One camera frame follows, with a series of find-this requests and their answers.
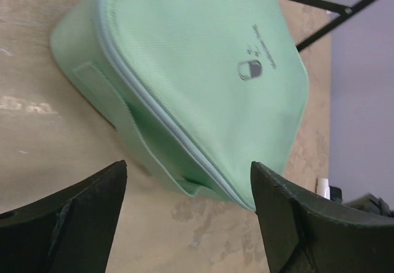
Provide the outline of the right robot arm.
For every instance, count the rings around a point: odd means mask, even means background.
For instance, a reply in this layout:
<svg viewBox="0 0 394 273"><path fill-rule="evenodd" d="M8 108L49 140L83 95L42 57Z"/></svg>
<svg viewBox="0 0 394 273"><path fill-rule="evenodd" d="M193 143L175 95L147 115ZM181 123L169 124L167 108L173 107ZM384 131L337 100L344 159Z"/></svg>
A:
<svg viewBox="0 0 394 273"><path fill-rule="evenodd" d="M345 205L362 212L393 218L393 210L388 204L382 198L377 198L372 194L366 194Z"/></svg>

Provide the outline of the mint green medicine case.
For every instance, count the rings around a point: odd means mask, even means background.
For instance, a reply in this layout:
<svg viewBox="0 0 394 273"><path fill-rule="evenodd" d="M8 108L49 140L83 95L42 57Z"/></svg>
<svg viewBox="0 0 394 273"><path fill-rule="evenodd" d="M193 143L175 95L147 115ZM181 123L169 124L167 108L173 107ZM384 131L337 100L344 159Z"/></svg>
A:
<svg viewBox="0 0 394 273"><path fill-rule="evenodd" d="M309 81L278 0L82 0L50 47L168 189L253 210L251 163L284 173Z"/></svg>

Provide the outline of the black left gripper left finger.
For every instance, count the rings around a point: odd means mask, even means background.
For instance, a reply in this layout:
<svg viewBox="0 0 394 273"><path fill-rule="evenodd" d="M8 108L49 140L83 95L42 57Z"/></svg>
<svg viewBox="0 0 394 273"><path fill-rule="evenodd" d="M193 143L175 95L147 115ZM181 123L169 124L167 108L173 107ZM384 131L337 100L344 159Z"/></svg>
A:
<svg viewBox="0 0 394 273"><path fill-rule="evenodd" d="M1 272L105 272L123 204L127 164L1 214Z"/></svg>

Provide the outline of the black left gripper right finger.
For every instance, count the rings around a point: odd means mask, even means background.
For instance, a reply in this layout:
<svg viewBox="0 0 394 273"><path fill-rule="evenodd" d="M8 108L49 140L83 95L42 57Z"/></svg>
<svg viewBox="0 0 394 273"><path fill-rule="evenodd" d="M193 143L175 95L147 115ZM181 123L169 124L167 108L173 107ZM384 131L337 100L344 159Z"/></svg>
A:
<svg viewBox="0 0 394 273"><path fill-rule="evenodd" d="M260 162L251 186L270 272L393 272L393 218L327 200Z"/></svg>

